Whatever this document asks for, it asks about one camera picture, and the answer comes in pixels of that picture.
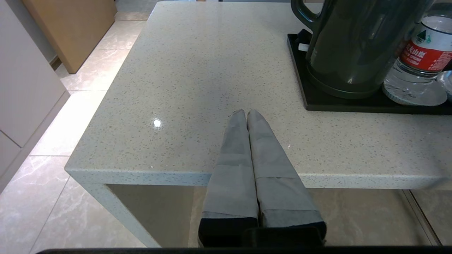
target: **tile floor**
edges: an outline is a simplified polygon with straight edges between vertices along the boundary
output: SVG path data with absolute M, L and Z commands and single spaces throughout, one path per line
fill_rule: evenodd
M 0 194 L 0 254 L 48 248 L 144 247 L 65 171 L 64 165 L 110 87 L 155 0 L 117 0 L 116 22 L 77 74 L 56 73 L 69 98 L 20 170 Z M 328 223 L 328 245 L 425 245 L 396 190 L 311 189 Z M 196 187 L 189 246 L 197 246 L 205 188 Z M 451 192 L 416 191 L 445 244 L 452 244 Z

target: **black tray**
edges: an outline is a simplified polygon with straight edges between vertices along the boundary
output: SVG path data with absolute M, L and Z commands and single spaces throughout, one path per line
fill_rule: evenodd
M 370 98 L 358 100 L 342 99 L 326 94 L 312 85 L 308 80 L 305 60 L 306 52 L 298 50 L 298 43 L 295 42 L 296 39 L 296 34 L 287 35 L 287 42 L 306 110 L 452 115 L 452 103 L 449 101 L 436 107 L 403 106 L 389 99 L 381 89 Z

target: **cabinet door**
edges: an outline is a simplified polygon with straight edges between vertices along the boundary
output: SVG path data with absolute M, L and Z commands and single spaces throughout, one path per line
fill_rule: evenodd
M 19 152 L 20 147 L 0 132 L 0 178 Z
M 23 147 L 66 89 L 5 0 L 0 24 L 0 130 Z

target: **white speckled countertop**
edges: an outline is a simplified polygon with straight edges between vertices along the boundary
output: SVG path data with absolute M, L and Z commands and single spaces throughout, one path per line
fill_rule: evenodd
M 448 180 L 450 116 L 303 108 L 286 41 L 302 28 L 288 3 L 159 2 L 66 170 L 86 183 L 206 185 L 242 108 L 266 117 L 307 187 Z

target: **water bottle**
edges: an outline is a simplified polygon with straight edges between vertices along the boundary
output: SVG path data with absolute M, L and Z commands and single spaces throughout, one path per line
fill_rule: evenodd
M 451 59 L 452 4 L 437 2 L 414 29 L 385 87 L 401 89 L 412 98 L 422 96 Z

